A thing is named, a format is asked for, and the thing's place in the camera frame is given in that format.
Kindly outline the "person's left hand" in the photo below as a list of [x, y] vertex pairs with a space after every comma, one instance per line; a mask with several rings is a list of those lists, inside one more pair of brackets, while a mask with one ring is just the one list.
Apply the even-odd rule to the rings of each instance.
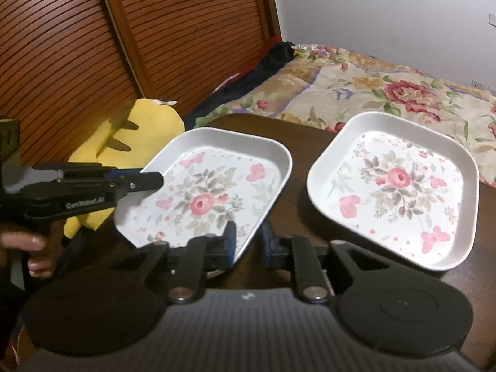
[[65, 220], [54, 221], [46, 234], [20, 226], [2, 224], [1, 268], [7, 266], [8, 250], [21, 250], [30, 255], [28, 268], [32, 277], [50, 278], [63, 251], [61, 241], [64, 237], [65, 222]]

